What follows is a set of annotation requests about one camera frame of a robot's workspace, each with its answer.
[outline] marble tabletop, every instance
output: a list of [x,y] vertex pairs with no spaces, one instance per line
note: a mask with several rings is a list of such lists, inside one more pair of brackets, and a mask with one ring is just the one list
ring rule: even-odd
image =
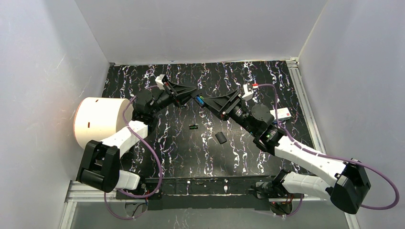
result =
[[[202,88],[209,97],[241,90],[247,82],[272,83],[277,88],[278,107],[288,107],[292,115],[286,128],[296,140],[313,146],[285,61],[111,66],[102,96],[130,99],[141,89],[155,85],[160,74],[168,75],[173,83]],[[272,109],[271,88],[261,87],[247,105],[255,103]],[[193,100],[182,108],[170,105],[158,117],[158,126],[145,140],[161,159],[164,177],[276,175],[282,168],[308,173],[294,163],[261,152],[253,137],[233,120],[222,122]],[[190,130],[192,124],[198,129]],[[219,131],[228,139],[223,145],[214,136]],[[144,177],[158,177],[156,161],[143,144],[123,155],[121,165],[123,170]]]

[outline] cylindrical container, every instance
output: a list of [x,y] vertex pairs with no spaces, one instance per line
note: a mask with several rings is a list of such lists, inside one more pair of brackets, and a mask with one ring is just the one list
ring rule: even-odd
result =
[[[125,127],[122,112],[128,104],[128,99],[93,97],[84,99],[73,121],[77,143],[84,149],[90,140],[101,141]],[[133,110],[130,105],[125,112],[127,121],[131,121]]]

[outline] green battery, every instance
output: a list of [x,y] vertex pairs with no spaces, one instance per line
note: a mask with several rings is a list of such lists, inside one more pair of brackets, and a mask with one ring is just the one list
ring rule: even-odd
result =
[[190,130],[195,130],[198,129],[198,125],[194,124],[194,125],[189,125]]

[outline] marble surface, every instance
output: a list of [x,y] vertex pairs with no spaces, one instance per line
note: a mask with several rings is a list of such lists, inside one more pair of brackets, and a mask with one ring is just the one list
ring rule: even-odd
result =
[[[112,66],[103,97],[130,99],[141,89],[155,85],[160,74],[168,75],[173,83],[202,88],[205,96],[241,90],[247,82],[272,83],[277,88],[278,107],[288,107],[292,114],[286,128],[296,140],[312,147],[285,61]],[[272,109],[271,88],[260,88],[247,105],[255,103]],[[182,108],[170,105],[158,116],[158,126],[146,141],[161,158],[164,177],[276,175],[282,168],[308,173],[287,160],[261,152],[252,142],[253,137],[233,120],[222,122],[193,100]],[[190,130],[190,124],[198,124],[198,129]],[[228,139],[223,145],[214,136],[219,131]],[[158,177],[156,161],[144,145],[134,146],[121,158],[121,164],[122,169],[141,176]]]

